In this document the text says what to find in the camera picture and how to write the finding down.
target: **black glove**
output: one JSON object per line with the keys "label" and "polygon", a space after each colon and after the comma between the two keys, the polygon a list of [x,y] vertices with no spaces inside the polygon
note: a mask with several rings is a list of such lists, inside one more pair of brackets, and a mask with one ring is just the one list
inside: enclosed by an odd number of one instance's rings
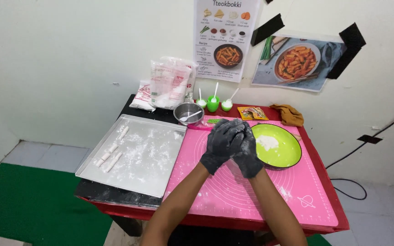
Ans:
{"label": "black glove", "polygon": [[244,140],[241,144],[241,150],[233,156],[233,160],[241,170],[242,175],[246,179],[251,179],[258,174],[264,167],[264,164],[258,158],[256,153],[256,139],[253,136],[249,123],[244,124]]}
{"label": "black glove", "polygon": [[242,120],[220,120],[207,136],[206,152],[200,159],[210,174],[214,175],[223,163],[228,161],[241,148],[244,138]]}

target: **red tablecloth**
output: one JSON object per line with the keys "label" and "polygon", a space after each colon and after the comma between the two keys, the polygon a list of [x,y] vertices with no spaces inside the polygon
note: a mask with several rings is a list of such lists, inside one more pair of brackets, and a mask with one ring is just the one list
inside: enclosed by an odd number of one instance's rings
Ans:
{"label": "red tablecloth", "polygon": [[[218,115],[224,117],[235,117],[240,118],[240,114],[237,110],[237,107],[247,107],[252,105],[244,105],[244,104],[233,104],[233,108],[229,112],[224,112],[221,109],[221,106],[215,113],[210,113],[205,109],[206,115]],[[260,108],[265,112],[267,117],[270,120],[278,120],[281,121],[280,114],[273,108],[260,106]],[[325,192],[330,200],[330,203],[334,209],[336,217],[338,218],[338,226],[319,226],[319,225],[301,225],[303,231],[306,235],[311,234],[328,234],[332,232],[339,232],[349,230],[349,225],[347,221],[347,217],[344,214],[341,203],[337,197],[335,189],[332,186],[329,176],[327,175],[325,166],[318,155],[317,150],[314,148],[311,140],[308,137],[304,127],[298,127],[300,135],[302,136],[302,140],[306,145],[306,149],[308,150],[309,156],[314,163],[314,167],[318,173],[321,183],[325,189]],[[122,217],[140,219],[140,220],[150,220],[151,216],[155,212],[154,209],[149,208],[141,208],[135,206],[126,206],[122,204],[112,204],[112,203],[102,203],[89,201],[94,204],[100,211],[108,215],[117,215]],[[245,219],[236,219],[236,218],[225,218],[225,217],[214,217],[214,216],[206,216],[206,215],[186,215],[182,221],[184,225],[191,226],[208,226],[208,227],[219,227],[219,228],[230,228],[230,229],[241,229],[241,230],[253,230],[253,231],[269,231],[269,227],[265,223],[265,221],[253,221],[253,220],[245,220]]]}

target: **green cup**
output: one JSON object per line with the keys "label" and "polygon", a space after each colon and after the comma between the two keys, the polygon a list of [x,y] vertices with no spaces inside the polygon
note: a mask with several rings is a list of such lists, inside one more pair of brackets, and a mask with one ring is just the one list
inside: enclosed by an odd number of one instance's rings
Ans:
{"label": "green cup", "polygon": [[229,112],[229,111],[232,109],[232,107],[226,108],[226,107],[223,106],[223,103],[221,103],[221,108],[222,108],[224,111],[226,111],[226,112]]}
{"label": "green cup", "polygon": [[209,112],[211,112],[211,113],[213,113],[213,112],[215,112],[217,109],[218,109],[218,106],[220,105],[220,98],[219,97],[215,97],[216,98],[216,102],[211,102],[211,99],[213,98],[214,96],[212,95],[212,96],[210,96],[208,99],[207,99],[207,110],[209,111]]}
{"label": "green cup", "polygon": [[201,106],[200,104],[200,107],[202,107],[203,109],[205,109],[206,108],[206,105],[207,105],[207,101],[205,100],[205,99],[203,99],[203,98],[201,98],[201,99],[197,99],[196,100],[196,104],[198,104],[198,101],[200,101],[200,100],[202,100],[202,101],[204,101],[206,104],[205,104],[205,106]]}

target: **towel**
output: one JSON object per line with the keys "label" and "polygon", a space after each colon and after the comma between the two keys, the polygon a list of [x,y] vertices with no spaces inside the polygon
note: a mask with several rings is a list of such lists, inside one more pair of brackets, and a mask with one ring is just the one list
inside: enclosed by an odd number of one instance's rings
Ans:
{"label": "towel", "polygon": [[290,105],[273,104],[270,108],[275,108],[282,116],[282,124],[285,126],[298,126],[302,127],[304,120],[303,115]]}

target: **green bowl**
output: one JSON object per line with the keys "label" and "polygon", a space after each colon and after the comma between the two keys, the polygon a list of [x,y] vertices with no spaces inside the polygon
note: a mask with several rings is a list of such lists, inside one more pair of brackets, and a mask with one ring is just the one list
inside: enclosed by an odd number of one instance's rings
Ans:
{"label": "green bowl", "polygon": [[200,104],[199,104],[199,105],[200,105],[200,107],[202,107],[203,109],[205,109],[206,106],[207,106],[207,101],[206,101],[205,99],[203,99],[203,98],[202,98],[201,100],[203,100],[203,101],[206,103],[206,105],[205,105],[205,106],[201,106]]}
{"label": "green bowl", "polygon": [[271,124],[258,124],[252,127],[256,140],[260,136],[274,137],[279,146],[276,148],[265,148],[256,141],[256,152],[258,158],[265,164],[279,169],[285,169],[296,165],[302,157],[302,148],[297,139],[287,130],[280,126]]}
{"label": "green bowl", "polygon": [[211,102],[211,99],[213,98],[214,96],[212,95],[212,96],[210,96],[208,99],[207,99],[207,110],[209,111],[209,112],[211,112],[211,113],[213,113],[213,112],[215,112],[217,109],[218,109],[218,106],[220,106],[220,98],[219,97],[215,97],[216,98],[216,102]]}
{"label": "green bowl", "polygon": [[229,111],[232,109],[233,105],[232,105],[232,107],[230,107],[230,108],[226,108],[226,107],[223,106],[223,102],[221,103],[221,108],[222,108],[224,111],[229,112]]}

